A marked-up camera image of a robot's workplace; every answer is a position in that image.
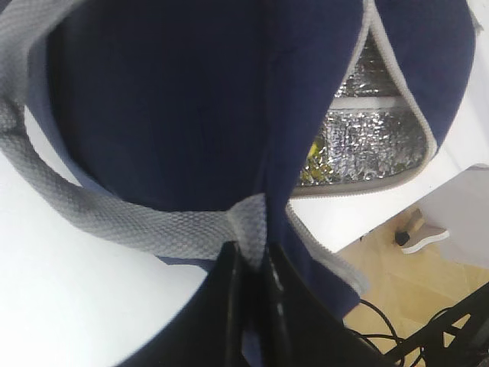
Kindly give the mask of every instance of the navy blue bag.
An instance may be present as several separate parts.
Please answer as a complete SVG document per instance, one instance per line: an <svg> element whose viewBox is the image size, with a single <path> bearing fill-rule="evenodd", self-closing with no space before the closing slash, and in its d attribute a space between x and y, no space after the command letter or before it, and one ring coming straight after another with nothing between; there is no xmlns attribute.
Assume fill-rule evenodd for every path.
<svg viewBox="0 0 489 367"><path fill-rule="evenodd" d="M22 1L0 26L28 22L15 12ZM283 273L293 269L331 323L358 304L361 274L309 234L288 200L381 190L426 166L471 70L465 0L44 3L39 14L53 15L25 36L28 75L0 64L12 80L25 73L28 87L0 80L0 107L24 139L12 116L27 102L84 188L67 186L24 140L0 148L55 209L96 235L210 271L235 241L251 273L288 264ZM172 229L212 243L174 251Z"/></svg>

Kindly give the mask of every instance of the silver foil lining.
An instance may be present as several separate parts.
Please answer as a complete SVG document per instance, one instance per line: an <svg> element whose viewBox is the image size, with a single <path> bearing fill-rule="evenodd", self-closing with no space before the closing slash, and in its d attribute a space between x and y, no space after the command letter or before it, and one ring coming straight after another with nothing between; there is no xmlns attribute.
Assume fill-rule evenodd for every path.
<svg viewBox="0 0 489 367"><path fill-rule="evenodd" d="M355 71L335 97L385 96L400 94L369 35ZM392 177L420 166L425 152L424 131L408 107L329 110L301 170L298 186Z"/></svg>
<svg viewBox="0 0 489 367"><path fill-rule="evenodd" d="M426 138L409 111L330 111L316 137L300 186L375 180L418 167Z"/></svg>
<svg viewBox="0 0 489 367"><path fill-rule="evenodd" d="M399 91L390 78L382 56L369 34L352 75L339 87L339 97L398 96Z"/></svg>

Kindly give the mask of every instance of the white surface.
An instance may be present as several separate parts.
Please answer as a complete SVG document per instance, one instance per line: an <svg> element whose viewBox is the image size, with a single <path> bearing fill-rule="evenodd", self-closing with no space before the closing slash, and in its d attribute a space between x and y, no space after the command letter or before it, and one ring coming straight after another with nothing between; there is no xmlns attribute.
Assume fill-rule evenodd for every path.
<svg viewBox="0 0 489 367"><path fill-rule="evenodd" d="M447 228L442 255L462 264L489 268L489 171L465 171L419 202L426 221Z"/></svg>
<svg viewBox="0 0 489 367"><path fill-rule="evenodd" d="M29 119L43 158L75 182ZM0 153L0 365L106 367L189 300L205 273L97 239L52 210Z"/></svg>
<svg viewBox="0 0 489 367"><path fill-rule="evenodd" d="M467 92L445 143L409 183L365 195L292 201L297 215L327 248L337 252L473 164L489 164L489 6L469 2L487 31L478 45Z"/></svg>

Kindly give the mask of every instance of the gray strap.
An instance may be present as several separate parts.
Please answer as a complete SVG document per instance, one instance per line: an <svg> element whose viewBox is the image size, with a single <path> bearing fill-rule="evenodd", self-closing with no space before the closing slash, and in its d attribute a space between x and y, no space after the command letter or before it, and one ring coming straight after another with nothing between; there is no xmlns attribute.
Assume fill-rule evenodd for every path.
<svg viewBox="0 0 489 367"><path fill-rule="evenodd" d="M24 125L28 53L78 2L12 0L0 14L0 150L55 210L86 232L173 258L215 259L224 242L239 241L257 266L267 235L263 194L228 212L165 213L72 185L34 150Z"/></svg>

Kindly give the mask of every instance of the wooden floor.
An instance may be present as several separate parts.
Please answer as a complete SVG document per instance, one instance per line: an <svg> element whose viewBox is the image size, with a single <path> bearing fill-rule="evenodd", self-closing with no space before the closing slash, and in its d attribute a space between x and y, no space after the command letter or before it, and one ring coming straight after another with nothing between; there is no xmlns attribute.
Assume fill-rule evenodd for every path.
<svg viewBox="0 0 489 367"><path fill-rule="evenodd" d="M427 245L412 255L403 254L393 243L393 234L406 223L406 217L400 214L340 252L368 277L371 289L363 298L389 317L401 337L410 336L433 314L489 282L489 270L447 261L441 257L437 244ZM364 305L356 307L345 323L363 334L389 334L383 320ZM394 346L389 340L373 341L383 352ZM412 353L406 366L418 354Z"/></svg>

